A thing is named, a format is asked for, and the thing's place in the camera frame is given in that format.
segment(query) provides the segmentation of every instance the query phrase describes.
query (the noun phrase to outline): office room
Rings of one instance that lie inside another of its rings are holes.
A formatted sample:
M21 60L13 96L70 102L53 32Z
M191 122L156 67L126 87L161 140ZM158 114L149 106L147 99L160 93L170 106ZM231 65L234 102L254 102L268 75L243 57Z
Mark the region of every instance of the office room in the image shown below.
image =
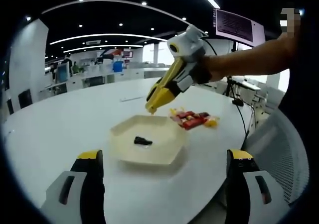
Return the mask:
M20 0L0 119L30 219L275 224L300 208L306 5L242 1Z

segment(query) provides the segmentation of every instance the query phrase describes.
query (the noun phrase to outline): white round table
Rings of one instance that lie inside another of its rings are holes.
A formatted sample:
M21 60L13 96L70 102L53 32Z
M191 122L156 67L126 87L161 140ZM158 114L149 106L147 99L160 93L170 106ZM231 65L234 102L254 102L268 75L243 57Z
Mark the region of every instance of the white round table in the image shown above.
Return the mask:
M104 156L104 213L108 224L186 224L211 200L226 178L226 151L240 149L243 122L231 99L190 87L169 108L208 112L219 127L189 131L189 144L167 167L130 165L109 156L109 129L147 114L146 95L155 79L125 81L61 94L11 115L3 125L13 171L27 197L40 208L45 191L76 157L93 149ZM252 111L240 108L246 129Z

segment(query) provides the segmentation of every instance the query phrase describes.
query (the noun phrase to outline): black ceiling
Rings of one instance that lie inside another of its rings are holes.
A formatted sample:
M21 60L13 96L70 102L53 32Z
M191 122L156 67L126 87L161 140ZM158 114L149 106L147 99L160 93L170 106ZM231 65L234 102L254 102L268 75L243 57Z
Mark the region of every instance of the black ceiling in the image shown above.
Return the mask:
M96 33L130 33L157 36L161 33L172 34L186 29L187 24L157 11L118 2L82 2L64 6L41 15L41 12L76 0L7 0L6 6L12 7L9 18L22 20L26 15L33 19L40 18L49 28L46 53L62 56L63 50L82 47L82 42L101 39L107 44L144 43L141 38L134 37L92 37L65 41L54 45L50 42L73 36ZM186 17L187 21L198 28L212 32L212 9L206 0L127 0L164 10L178 17ZM269 34L279 34L278 13L287 0L216 0L224 10L237 13L262 25Z

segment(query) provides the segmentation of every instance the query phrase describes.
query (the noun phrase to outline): computer screen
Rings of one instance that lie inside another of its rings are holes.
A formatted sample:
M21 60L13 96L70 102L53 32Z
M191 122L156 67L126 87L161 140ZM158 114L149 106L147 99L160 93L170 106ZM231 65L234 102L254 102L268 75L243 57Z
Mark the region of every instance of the computer screen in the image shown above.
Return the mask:
M243 16L216 9L214 13L216 35L255 47L265 42L263 25Z

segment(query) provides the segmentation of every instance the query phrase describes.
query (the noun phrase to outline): hexagonal tray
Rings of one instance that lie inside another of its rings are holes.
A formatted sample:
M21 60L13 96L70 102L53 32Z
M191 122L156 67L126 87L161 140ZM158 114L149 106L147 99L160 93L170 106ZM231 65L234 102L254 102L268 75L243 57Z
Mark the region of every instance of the hexagonal tray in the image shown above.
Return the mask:
M136 136L153 144L134 144ZM111 128L112 154L129 162L169 165L186 142L187 131L164 116L135 115Z

